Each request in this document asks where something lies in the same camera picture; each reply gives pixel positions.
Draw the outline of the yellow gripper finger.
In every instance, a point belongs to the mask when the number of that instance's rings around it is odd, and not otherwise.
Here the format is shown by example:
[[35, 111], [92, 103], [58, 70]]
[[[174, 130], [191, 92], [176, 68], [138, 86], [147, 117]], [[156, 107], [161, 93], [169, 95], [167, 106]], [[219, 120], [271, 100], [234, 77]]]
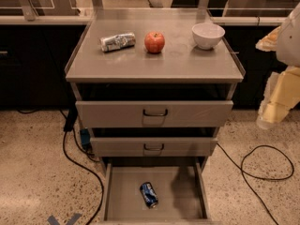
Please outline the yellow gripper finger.
[[284, 120], [300, 102], [300, 68], [287, 67], [281, 73], [272, 72], [261, 102], [256, 124], [270, 129]]
[[278, 32], [280, 27], [272, 30], [268, 35], [260, 39], [255, 48], [263, 52], [274, 52], [277, 49]]

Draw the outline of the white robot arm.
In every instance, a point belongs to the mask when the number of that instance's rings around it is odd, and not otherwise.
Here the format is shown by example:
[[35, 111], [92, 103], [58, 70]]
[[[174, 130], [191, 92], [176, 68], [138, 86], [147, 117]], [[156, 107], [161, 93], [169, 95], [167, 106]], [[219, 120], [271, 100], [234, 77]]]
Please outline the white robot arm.
[[256, 123], [260, 128], [269, 129], [300, 102], [300, 5], [281, 26], [260, 39], [256, 48], [275, 52], [277, 60], [287, 66], [281, 73], [271, 73], [263, 92]]

